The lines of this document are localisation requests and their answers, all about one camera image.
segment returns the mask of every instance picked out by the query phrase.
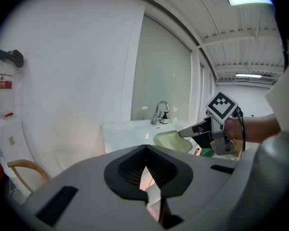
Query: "soap dispenser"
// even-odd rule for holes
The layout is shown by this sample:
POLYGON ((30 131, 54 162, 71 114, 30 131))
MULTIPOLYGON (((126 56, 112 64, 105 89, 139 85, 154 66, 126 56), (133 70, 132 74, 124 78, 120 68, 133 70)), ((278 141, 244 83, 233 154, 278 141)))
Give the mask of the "soap dispenser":
POLYGON ((168 119, 168 117, 167 117, 167 113, 168 113, 167 111, 164 112, 163 117, 161 117, 161 119, 160 119, 160 123, 162 123, 162 124, 168 124, 169 119, 168 119))

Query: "faucet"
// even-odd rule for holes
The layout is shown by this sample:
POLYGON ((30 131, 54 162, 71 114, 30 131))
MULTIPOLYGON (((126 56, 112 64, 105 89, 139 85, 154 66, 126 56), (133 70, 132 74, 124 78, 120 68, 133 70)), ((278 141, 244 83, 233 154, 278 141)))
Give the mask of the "faucet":
POLYGON ((151 121, 151 123, 152 123, 153 125, 156 125, 156 123, 158 122, 158 120, 159 120, 160 117, 161 117, 161 114, 162 114, 161 111, 159 112, 159 115, 158 115, 158 107, 159 107, 159 105, 160 105, 161 103, 164 103, 164 104, 166 105, 166 111, 169 112, 169 105, 168 105, 168 103, 167 103, 166 101, 159 101, 159 102, 157 103, 157 105, 156 105, 155 114, 153 115, 153 118, 152 118, 152 121, 151 121))

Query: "curved wooden armrest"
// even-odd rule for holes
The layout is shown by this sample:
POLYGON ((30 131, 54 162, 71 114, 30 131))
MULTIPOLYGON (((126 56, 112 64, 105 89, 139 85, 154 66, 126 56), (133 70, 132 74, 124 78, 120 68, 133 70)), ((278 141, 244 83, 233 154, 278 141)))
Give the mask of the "curved wooden armrest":
POLYGON ((15 175, 19 178, 19 180, 29 189, 29 191, 33 192, 31 190, 31 188, 25 183, 25 181, 22 179, 22 177, 18 174, 18 172, 15 170, 15 167, 26 167, 26 168, 30 168, 30 169, 33 169, 37 172, 39 172, 39 174, 43 177, 43 179, 46 181, 46 182, 49 182, 50 181, 50 178, 49 176, 47 175, 47 173, 38 165, 36 165, 35 163, 29 161, 29 160, 24 160, 24 159, 21 159, 21 160, 15 160, 15 161, 11 161, 11 162, 8 162, 8 167, 10 167, 15 175))

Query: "human arm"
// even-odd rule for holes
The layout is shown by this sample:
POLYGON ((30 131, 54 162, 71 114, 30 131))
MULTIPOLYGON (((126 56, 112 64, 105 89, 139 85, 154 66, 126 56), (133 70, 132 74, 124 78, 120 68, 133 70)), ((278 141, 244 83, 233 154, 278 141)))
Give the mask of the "human arm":
MULTIPOLYGON (((274 114, 262 117, 243 117, 246 142, 262 143, 266 138, 280 132, 280 127, 274 114)), ((225 121, 224 134, 231 140, 243 140, 242 126, 238 118, 228 118, 225 121)))

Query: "black and white marker tag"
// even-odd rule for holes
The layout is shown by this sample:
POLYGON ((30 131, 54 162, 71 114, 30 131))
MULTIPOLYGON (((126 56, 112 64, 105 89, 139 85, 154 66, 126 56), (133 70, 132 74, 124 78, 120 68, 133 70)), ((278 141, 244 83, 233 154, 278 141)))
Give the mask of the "black and white marker tag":
POLYGON ((238 104, 226 94, 219 92, 205 105, 220 123, 234 112, 238 104))

